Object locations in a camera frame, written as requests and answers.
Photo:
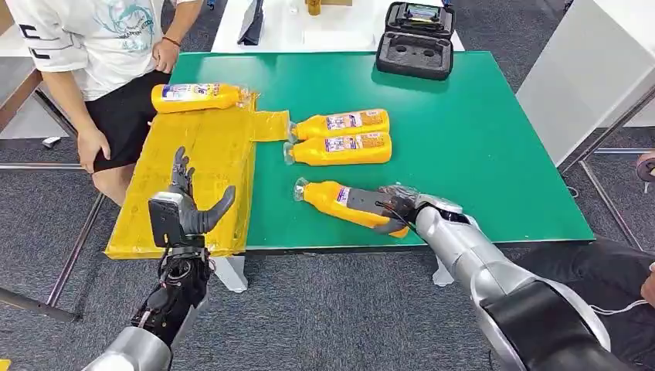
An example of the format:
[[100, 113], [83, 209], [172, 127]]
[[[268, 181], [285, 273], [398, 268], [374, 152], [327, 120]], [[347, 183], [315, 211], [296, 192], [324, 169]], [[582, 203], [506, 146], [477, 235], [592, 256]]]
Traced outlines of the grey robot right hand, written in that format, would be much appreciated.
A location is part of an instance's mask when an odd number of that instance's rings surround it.
[[363, 225], [378, 234], [403, 238], [415, 230], [411, 221], [415, 207], [410, 197], [391, 191], [350, 188], [346, 206], [358, 212]]

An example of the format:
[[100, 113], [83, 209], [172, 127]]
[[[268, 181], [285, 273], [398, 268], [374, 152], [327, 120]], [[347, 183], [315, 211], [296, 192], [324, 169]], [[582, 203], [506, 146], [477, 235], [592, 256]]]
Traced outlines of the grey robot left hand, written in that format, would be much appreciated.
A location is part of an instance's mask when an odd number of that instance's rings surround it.
[[171, 170], [171, 183], [168, 191], [181, 196], [179, 206], [180, 224], [185, 234], [204, 234], [214, 229], [227, 213], [236, 199], [236, 187], [229, 185], [222, 198], [210, 209], [198, 209], [192, 196], [192, 176], [195, 169], [188, 167], [189, 157], [185, 147], [181, 146], [175, 153]]

